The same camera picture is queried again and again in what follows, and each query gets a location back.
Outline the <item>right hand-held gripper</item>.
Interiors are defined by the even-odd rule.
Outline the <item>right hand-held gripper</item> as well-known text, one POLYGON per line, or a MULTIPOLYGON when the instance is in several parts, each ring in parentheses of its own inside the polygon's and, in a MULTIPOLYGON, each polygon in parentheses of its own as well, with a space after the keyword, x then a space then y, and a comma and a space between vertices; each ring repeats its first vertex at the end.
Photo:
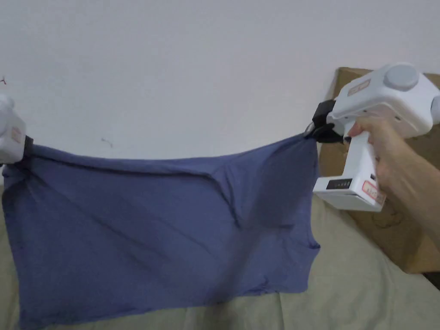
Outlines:
MULTIPOLYGON (((359 117, 386 120, 403 138, 427 134, 440 121, 439 89, 413 65, 388 64, 354 79, 318 105, 305 139, 342 144, 359 117)), ((318 178, 314 194, 336 209, 380 212, 385 195, 376 178, 368 132, 351 138, 340 176, 318 178)))

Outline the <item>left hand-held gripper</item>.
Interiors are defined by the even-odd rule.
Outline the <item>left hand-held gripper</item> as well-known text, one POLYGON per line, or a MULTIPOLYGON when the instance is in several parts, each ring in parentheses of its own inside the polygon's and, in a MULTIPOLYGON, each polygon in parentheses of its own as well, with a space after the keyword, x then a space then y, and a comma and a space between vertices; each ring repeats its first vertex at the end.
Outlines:
POLYGON ((0 163, 15 164, 29 157, 34 140, 26 134, 26 124, 14 110, 14 100, 0 95, 0 163))

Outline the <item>person's right hand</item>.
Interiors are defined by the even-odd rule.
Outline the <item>person's right hand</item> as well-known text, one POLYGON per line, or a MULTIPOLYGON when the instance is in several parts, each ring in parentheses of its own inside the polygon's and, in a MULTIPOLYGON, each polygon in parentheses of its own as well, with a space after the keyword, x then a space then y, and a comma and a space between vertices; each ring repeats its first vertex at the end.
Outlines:
POLYGON ((368 143, 376 157, 376 176, 381 189, 400 201, 411 197, 411 167, 417 154, 384 119, 360 117, 348 135, 353 138, 363 132, 369 133, 368 143))

